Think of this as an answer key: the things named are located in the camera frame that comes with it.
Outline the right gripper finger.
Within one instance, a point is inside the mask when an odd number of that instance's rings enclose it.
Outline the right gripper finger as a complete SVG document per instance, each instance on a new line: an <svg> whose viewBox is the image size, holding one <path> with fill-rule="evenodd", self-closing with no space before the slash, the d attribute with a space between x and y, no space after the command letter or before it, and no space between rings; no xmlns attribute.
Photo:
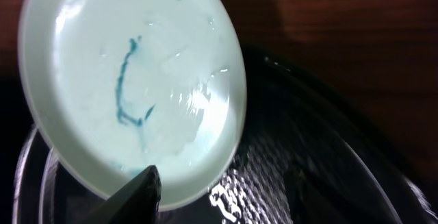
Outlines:
<svg viewBox="0 0 438 224"><path fill-rule="evenodd" d="M157 167L150 165L81 222L83 224L155 223L161 189Z"/></svg>

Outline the pale green plate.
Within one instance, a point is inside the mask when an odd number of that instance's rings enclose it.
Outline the pale green plate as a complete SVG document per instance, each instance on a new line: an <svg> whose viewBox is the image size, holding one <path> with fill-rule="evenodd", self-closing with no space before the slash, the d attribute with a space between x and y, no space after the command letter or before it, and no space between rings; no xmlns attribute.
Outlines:
<svg viewBox="0 0 438 224"><path fill-rule="evenodd" d="M45 142L104 199L154 165L160 210L186 206L235 155L246 73L221 0L25 0L18 54Z"/></svg>

